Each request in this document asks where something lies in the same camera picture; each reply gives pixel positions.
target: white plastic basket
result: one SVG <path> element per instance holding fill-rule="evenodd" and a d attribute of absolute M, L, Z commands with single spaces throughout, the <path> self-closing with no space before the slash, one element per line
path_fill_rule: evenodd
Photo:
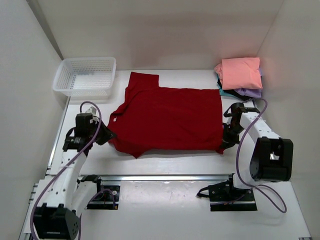
<path fill-rule="evenodd" d="M 60 63 L 52 88 L 69 97 L 107 97 L 115 73 L 114 57 L 66 58 Z"/>

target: teal folded cloth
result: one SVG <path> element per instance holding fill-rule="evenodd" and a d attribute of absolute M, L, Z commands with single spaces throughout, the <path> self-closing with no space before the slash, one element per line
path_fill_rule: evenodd
<path fill-rule="evenodd" d="M 230 94 L 230 93 L 227 93 L 227 92 L 223 91 L 223 90 L 222 90 L 222 88 L 219 86 L 219 84 L 218 84 L 218 87 L 219 87 L 220 96 L 236 98 L 236 97 L 235 97 L 235 96 L 233 96 L 232 94 Z"/>

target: purple folded cloth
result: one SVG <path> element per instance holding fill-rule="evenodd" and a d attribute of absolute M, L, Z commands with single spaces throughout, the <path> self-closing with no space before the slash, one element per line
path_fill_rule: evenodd
<path fill-rule="evenodd" d="M 261 89 L 237 88 L 235 91 L 242 96 L 261 98 Z"/>

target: white wall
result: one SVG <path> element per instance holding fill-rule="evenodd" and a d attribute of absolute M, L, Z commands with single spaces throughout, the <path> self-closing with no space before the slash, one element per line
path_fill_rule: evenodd
<path fill-rule="evenodd" d="M 51 87 L 61 60 L 25 0 L 0 0 L 0 31 L 0 238 L 15 240 L 65 98 Z"/>
<path fill-rule="evenodd" d="M 292 183 L 311 235 L 320 238 L 320 1 L 286 0 L 258 56 L 264 118 L 293 141 Z"/>
<path fill-rule="evenodd" d="M 118 70 L 212 69 L 255 56 L 283 0 L 38 0 L 65 58 Z"/>

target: red cloth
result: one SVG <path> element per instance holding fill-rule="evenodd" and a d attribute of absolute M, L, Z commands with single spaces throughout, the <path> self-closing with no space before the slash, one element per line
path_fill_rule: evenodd
<path fill-rule="evenodd" d="M 158 75 L 132 72 L 108 128 L 117 134 L 109 143 L 135 158 L 150 149 L 222 153 L 219 90 L 159 87 Z"/>

